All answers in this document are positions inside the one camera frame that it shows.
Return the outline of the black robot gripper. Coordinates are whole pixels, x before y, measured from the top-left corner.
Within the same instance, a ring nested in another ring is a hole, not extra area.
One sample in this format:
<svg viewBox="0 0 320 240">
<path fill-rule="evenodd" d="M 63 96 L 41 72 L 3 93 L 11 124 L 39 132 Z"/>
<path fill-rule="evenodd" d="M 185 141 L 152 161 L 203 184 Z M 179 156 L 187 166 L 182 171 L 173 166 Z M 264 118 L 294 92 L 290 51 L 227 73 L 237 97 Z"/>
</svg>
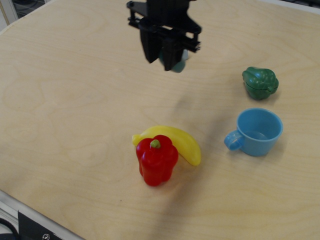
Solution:
<svg viewBox="0 0 320 240">
<path fill-rule="evenodd" d="M 202 28 L 189 17 L 189 6 L 189 0 L 126 3 L 130 11 L 129 25 L 140 30 L 143 52 L 150 64 L 159 58 L 162 49 L 165 71 L 182 72 L 186 66 L 183 48 L 194 53 L 200 49 L 198 36 Z"/>
</svg>

